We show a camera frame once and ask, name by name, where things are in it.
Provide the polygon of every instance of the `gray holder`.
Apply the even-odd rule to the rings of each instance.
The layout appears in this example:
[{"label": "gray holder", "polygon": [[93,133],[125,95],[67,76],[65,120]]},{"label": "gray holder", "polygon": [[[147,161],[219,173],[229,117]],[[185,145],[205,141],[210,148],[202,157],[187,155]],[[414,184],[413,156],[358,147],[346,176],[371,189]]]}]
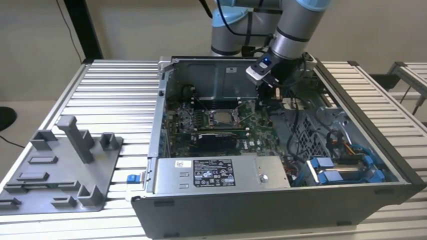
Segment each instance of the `gray holder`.
[{"label": "gray holder", "polygon": [[113,132],[93,137],[79,130],[75,116],[63,116],[58,128],[38,130],[32,148],[0,193],[0,215],[101,211],[123,145]]}]

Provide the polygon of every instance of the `blue light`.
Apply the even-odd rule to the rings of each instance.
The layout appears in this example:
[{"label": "blue light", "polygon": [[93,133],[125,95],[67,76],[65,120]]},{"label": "blue light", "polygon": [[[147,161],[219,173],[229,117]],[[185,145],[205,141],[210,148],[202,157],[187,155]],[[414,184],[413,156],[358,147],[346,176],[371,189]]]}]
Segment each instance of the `blue light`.
[{"label": "blue light", "polygon": [[262,62],[269,66],[270,64],[273,64],[273,61],[270,61],[269,57],[265,57],[265,59],[262,60]]}]

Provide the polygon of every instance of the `barcode label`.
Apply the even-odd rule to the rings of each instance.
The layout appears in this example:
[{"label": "barcode label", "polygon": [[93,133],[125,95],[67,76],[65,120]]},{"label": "barcode label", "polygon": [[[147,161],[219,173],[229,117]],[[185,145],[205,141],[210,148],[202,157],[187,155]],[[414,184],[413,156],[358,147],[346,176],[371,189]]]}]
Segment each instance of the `barcode label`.
[{"label": "barcode label", "polygon": [[177,168],[191,168],[193,167],[193,161],[191,160],[177,160],[175,161],[175,167]]}]

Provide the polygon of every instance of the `black pole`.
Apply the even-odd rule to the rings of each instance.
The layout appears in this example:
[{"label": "black pole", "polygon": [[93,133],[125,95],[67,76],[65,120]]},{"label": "black pole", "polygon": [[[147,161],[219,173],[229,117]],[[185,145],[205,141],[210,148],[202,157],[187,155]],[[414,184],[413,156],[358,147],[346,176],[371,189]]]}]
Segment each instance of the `black pole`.
[{"label": "black pole", "polygon": [[105,59],[86,0],[65,0],[87,60]]}]

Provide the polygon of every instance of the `black chair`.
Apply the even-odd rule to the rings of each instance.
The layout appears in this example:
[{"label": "black chair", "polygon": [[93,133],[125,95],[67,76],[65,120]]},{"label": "black chair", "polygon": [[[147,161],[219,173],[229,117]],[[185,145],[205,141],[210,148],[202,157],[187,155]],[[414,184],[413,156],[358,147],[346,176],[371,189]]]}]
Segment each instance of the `black chair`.
[{"label": "black chair", "polygon": [[0,132],[15,123],[16,117],[16,111],[12,108],[0,106]]}]

